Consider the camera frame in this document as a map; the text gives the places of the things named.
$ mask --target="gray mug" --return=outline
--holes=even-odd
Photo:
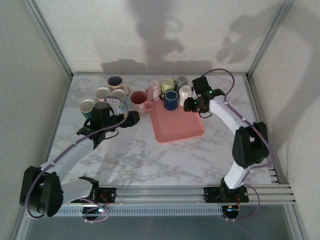
[[[183,85],[188,85],[188,79],[185,76],[179,76],[175,80],[175,91],[179,93],[179,90]]]

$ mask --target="teal mug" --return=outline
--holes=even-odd
[[[86,118],[89,119],[92,117],[92,110],[94,109],[95,102],[91,99],[86,99],[80,102],[79,104],[79,109],[82,115]]]

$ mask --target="blue mug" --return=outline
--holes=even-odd
[[[176,110],[179,105],[179,95],[176,91],[170,90],[164,94],[163,106],[169,111]]]

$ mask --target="metal frame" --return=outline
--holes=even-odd
[[[264,119],[262,119],[262,116],[261,116],[261,113],[258,109],[258,104],[257,104],[257,100],[256,100],[256,97],[254,95],[254,91],[253,91],[253,86],[252,86],[252,83],[253,83],[253,77],[251,78],[251,81],[248,80],[247,77],[242,77],[243,78],[243,81],[244,81],[244,85],[245,85],[245,89],[246,89],[246,93],[249,97],[249,101],[250,101],[250,105],[251,105],[251,109],[252,109],[252,112],[253,112],[253,116],[255,118],[256,121],[263,121]],[[289,184],[284,172],[283,172],[283,169],[281,167],[281,164],[280,164],[280,161],[279,159],[276,157],[275,160],[274,160],[274,163],[273,163],[273,166],[274,166],[274,171],[275,171],[275,175],[278,179],[278,182],[280,184]]]
[[[102,72],[102,71],[76,71],[74,73],[74,76],[106,76],[106,75],[118,75],[118,72]],[[137,72],[137,73],[122,73],[121,72],[121,76],[149,76],[149,75],[189,75],[189,76],[200,76],[201,74],[203,74],[203,72]],[[235,71],[232,72],[233,75],[235,76],[246,76],[247,73],[244,71]],[[227,72],[224,71],[215,71],[215,72],[210,72],[207,74],[207,76],[229,76],[229,74]]]
[[[285,0],[282,7],[280,8],[278,14],[276,15],[266,37],[264,38],[263,43],[261,44],[249,70],[247,73],[237,72],[236,75],[241,75],[244,80],[247,94],[249,96],[250,105],[254,113],[255,119],[259,121],[261,115],[259,113],[257,102],[253,94],[251,80],[253,80],[253,74],[258,68],[261,60],[263,59],[265,53],[267,52],[271,42],[273,41],[275,35],[277,34],[280,26],[282,25],[285,17],[287,16],[290,8],[292,7],[295,0]],[[52,52],[59,64],[63,68],[65,74],[72,80],[74,73],[70,68],[65,56],[63,55],[57,41],[55,40],[44,16],[42,15],[37,3],[35,0],[24,0],[26,6],[30,10],[32,16],[34,17],[36,23],[39,26],[40,31],[44,35],[48,45],[52,49]],[[75,75],[105,75],[105,72],[76,72]],[[136,75],[150,75],[151,73],[137,73]],[[214,75],[226,75],[225,73],[215,73]],[[62,109],[59,113],[58,119],[60,119],[62,114]],[[54,136],[56,134],[58,124],[54,130],[52,136],[52,142],[48,148],[48,152],[52,147]],[[306,231],[302,224],[299,211],[297,209],[296,201],[293,196],[292,190],[288,181],[283,174],[280,163],[276,160],[274,164],[274,169],[270,168],[269,173],[271,179],[273,180],[270,185],[256,185],[259,195],[261,196],[261,204],[278,204],[284,205],[285,212],[287,213],[288,224],[291,229],[293,239],[308,239]],[[205,203],[202,199],[204,186],[117,186],[117,195],[116,202],[113,207],[120,209],[137,209],[138,206],[148,206],[149,208],[165,206],[180,208],[181,205],[185,207],[192,206],[193,208],[205,209],[208,206],[219,207],[219,204],[215,203]],[[247,205],[256,205],[257,197],[251,189],[248,189],[249,194],[249,203],[242,203]],[[83,208],[84,206],[91,206],[88,204],[67,204],[63,206],[63,209],[74,209],[74,208]],[[30,224],[30,219],[26,216],[25,211],[21,208],[19,212],[19,218],[17,219],[16,225],[12,231],[10,239],[24,239],[28,227]]]
[[[53,52],[53,55],[56,57],[58,63],[62,67],[64,73],[69,77],[70,81],[73,77],[73,72],[62,53],[54,35],[52,34],[44,16],[42,15],[37,3],[35,0],[24,0],[27,8],[29,9],[31,15],[34,17],[36,24],[38,25],[40,32],[43,34],[44,39],[49,45],[50,49]]]
[[[68,88],[65,91],[65,95],[64,95],[62,106],[58,111],[58,116],[57,116],[57,118],[55,120],[54,131],[53,131],[52,136],[50,138],[51,141],[50,141],[47,149],[45,150],[45,161],[44,162],[48,161],[48,159],[49,159],[49,155],[50,155],[50,152],[51,152],[51,149],[52,149],[55,137],[56,137],[56,133],[57,133],[57,130],[58,130],[59,122],[60,122],[64,107],[65,107],[65,104],[66,104],[66,100],[67,100],[67,96],[68,96],[69,89],[70,89],[70,86],[71,86],[71,82],[72,81],[70,80],[70,82],[68,84]],[[11,235],[10,235],[9,239],[10,240],[25,239],[26,238],[26,234],[28,232],[28,228],[29,228],[30,222],[31,222],[31,219],[29,217],[27,217],[25,208],[24,207],[20,207],[18,216],[16,218],[16,222],[14,224],[14,227],[13,227],[12,231],[11,231]]]
[[[250,81],[252,76],[254,75],[256,69],[258,68],[261,60],[265,56],[270,44],[274,40],[279,28],[281,27],[282,23],[284,22],[288,12],[290,11],[292,5],[294,4],[295,0],[285,0],[282,7],[280,8],[279,12],[275,16],[273,23],[267,32],[257,54],[255,55],[253,62],[248,70],[247,78]]]

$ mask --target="yellow mug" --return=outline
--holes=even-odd
[[[172,78],[166,78],[162,84],[162,93],[176,89],[176,82]]]

